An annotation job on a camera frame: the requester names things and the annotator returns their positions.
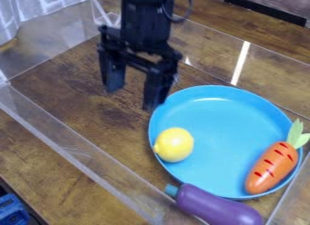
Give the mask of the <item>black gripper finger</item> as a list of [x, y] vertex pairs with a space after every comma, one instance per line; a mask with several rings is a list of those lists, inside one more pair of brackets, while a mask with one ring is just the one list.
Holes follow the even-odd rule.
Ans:
[[144, 82], [143, 109], [152, 112], [164, 103], [175, 83], [175, 68], [151, 68]]
[[124, 86], [126, 62], [119, 52], [98, 50], [102, 81], [106, 91], [112, 93]]

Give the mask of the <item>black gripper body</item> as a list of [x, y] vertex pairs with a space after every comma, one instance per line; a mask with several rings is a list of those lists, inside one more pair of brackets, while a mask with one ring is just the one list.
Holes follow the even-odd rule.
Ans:
[[175, 68], [182, 54], [168, 45], [175, 0], [122, 0], [119, 28], [102, 25], [98, 50], [119, 52], [126, 65], [148, 71]]

